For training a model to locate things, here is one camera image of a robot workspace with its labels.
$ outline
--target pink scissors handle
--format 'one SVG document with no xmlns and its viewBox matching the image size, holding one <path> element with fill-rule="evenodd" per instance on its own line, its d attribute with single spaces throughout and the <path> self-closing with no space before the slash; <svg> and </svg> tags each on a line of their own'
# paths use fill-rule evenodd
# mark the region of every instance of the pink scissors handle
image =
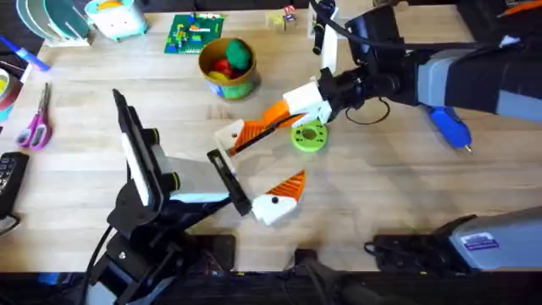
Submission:
<svg viewBox="0 0 542 305">
<path fill-rule="evenodd" d="M 44 148 L 49 142 L 49 139 L 51 139 L 52 133 L 51 126 L 47 124 L 47 114 L 41 112 L 38 114 L 34 135 L 32 135 L 32 140 L 30 141 L 30 149 L 40 150 Z"/>
<path fill-rule="evenodd" d="M 32 141 L 32 138 L 34 137 L 36 131 L 39 116 L 40 114 L 35 114 L 34 118 L 32 118 L 32 121 L 30 122 L 30 125 L 28 125 L 28 127 L 26 127 L 26 129 L 24 129 L 23 132 L 21 132 L 19 136 L 17 136 L 17 145 L 19 145 L 20 147 L 30 146 L 30 142 Z"/>
</svg>

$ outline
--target orange piece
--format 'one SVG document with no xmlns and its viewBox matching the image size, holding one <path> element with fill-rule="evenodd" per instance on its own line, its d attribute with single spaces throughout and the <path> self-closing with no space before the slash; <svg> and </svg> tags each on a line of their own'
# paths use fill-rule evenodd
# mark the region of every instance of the orange piece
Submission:
<svg viewBox="0 0 542 305">
<path fill-rule="evenodd" d="M 522 12 L 522 11 L 539 8 L 539 7 L 542 7 L 542 0 L 536 0 L 533 2 L 516 5 L 513 8 L 509 8 L 501 16 L 511 15 L 511 14 Z"/>
<path fill-rule="evenodd" d="M 292 197 L 299 201 L 305 187 L 305 170 L 291 176 L 288 180 L 267 192 L 269 195 Z"/>
<path fill-rule="evenodd" d="M 116 0 L 107 0 L 98 4 L 98 10 L 107 9 L 107 8 L 117 8 L 122 6 L 122 3 Z"/>
<path fill-rule="evenodd" d="M 250 141 L 255 136 L 264 132 L 271 124 L 278 122 L 282 119 L 286 119 L 290 116 L 290 110 L 288 109 L 288 103 L 286 100 L 280 100 L 275 105 L 271 106 L 262 116 L 261 121 L 246 121 L 245 126 L 241 133 L 237 136 L 235 145 L 230 149 L 230 156 L 233 156 L 237 152 L 237 148 L 246 142 Z M 290 127 L 301 115 L 288 119 L 284 123 L 281 123 L 278 128 Z"/>
<path fill-rule="evenodd" d="M 278 101 L 275 105 L 271 106 L 271 108 L 267 109 L 265 113 L 263 113 L 262 119 L 265 125 L 271 125 L 272 123 L 279 121 L 281 119 L 286 119 L 289 116 L 290 116 L 290 110 L 288 107 L 288 103 L 286 102 L 286 100 L 283 99 L 283 100 Z M 281 128 L 287 127 L 288 123 L 289 121 L 284 122 L 279 127 Z"/>
<path fill-rule="evenodd" d="M 266 125 L 260 121 L 246 121 L 245 126 L 243 126 L 243 130 L 241 130 L 241 133 L 237 135 L 235 145 L 230 149 L 230 156 L 235 155 L 239 146 L 247 143 L 253 137 L 261 134 L 265 130 L 265 127 Z"/>
</svg>

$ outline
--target red ball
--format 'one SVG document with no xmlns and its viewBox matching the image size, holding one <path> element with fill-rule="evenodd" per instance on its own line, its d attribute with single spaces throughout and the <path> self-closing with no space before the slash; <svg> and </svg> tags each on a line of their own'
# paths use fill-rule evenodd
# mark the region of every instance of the red ball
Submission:
<svg viewBox="0 0 542 305">
<path fill-rule="evenodd" d="M 222 58 L 218 62 L 214 63 L 213 70 L 222 73 L 223 75 L 227 75 L 231 78 L 231 75 L 233 74 L 230 63 L 228 63 L 228 59 Z"/>
</svg>

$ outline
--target scissors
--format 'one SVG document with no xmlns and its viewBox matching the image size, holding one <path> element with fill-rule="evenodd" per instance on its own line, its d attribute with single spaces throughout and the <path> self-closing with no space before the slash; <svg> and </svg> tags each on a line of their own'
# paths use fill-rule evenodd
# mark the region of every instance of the scissors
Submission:
<svg viewBox="0 0 542 305">
<path fill-rule="evenodd" d="M 47 122 L 47 107 L 49 106 L 50 93 L 51 86 L 46 83 L 41 93 L 41 101 L 37 113 L 34 115 L 30 125 L 16 139 L 17 145 L 20 147 L 29 148 L 30 150 L 40 150 L 49 142 L 53 133 L 51 126 Z"/>
</svg>

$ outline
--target white plate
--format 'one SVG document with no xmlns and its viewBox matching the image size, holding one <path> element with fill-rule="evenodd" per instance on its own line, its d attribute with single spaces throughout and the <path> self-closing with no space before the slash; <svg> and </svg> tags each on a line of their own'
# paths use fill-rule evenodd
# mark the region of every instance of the white plate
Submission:
<svg viewBox="0 0 542 305">
<path fill-rule="evenodd" d="M 38 35 L 39 37 L 43 39 L 50 39 L 47 36 L 47 33 L 41 30 L 39 27 L 37 27 L 36 23 L 32 18 L 28 15 L 28 11 L 26 9 L 26 2 L 27 0 L 17 0 L 17 13 L 19 14 L 19 18 L 25 23 L 26 27 L 29 28 L 34 34 Z"/>
<path fill-rule="evenodd" d="M 49 16 L 45 11 L 43 0 L 27 0 L 26 9 L 28 15 L 34 20 L 37 27 L 46 32 L 50 39 L 61 40 L 61 37 L 49 26 Z"/>
</svg>

